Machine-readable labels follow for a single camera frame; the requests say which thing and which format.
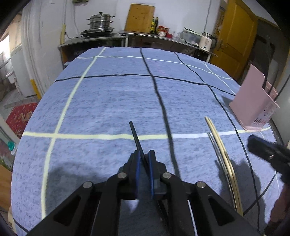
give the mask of door handle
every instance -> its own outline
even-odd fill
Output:
[[[217,48],[217,50],[220,50],[220,49],[225,49],[225,48],[227,48],[227,47],[228,47],[228,46],[224,45],[222,42],[223,42],[223,40],[221,40],[221,41],[220,41],[220,43],[219,43],[219,45],[218,45],[218,48]]]

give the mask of white kettle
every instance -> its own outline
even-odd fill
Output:
[[[198,46],[206,51],[209,51],[211,48],[215,47],[216,42],[217,42],[217,37],[204,32],[202,33],[200,43],[198,44]]]

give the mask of table leg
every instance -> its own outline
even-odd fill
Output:
[[[211,54],[208,54],[208,55],[207,55],[206,62],[209,62],[210,58],[211,58]]]
[[[129,41],[129,36],[126,35],[126,38],[125,38],[125,47],[126,48],[128,47],[128,41]]]

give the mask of bottle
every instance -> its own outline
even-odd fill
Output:
[[[155,32],[154,30],[155,30],[155,22],[154,22],[154,17],[153,17],[152,22],[151,22],[150,33],[154,34]]]
[[[154,22],[154,23],[155,23],[155,29],[154,29],[154,33],[155,33],[155,34],[158,34],[158,31],[157,31],[157,26],[158,26],[158,19],[159,19],[159,18],[158,18],[158,17],[156,17],[156,20],[155,20],[155,22]]]

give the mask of electric kettle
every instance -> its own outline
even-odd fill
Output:
[[[206,51],[209,51],[210,49],[216,46],[217,41],[218,41],[217,37],[209,33],[203,32],[198,46],[200,48],[203,48]]]

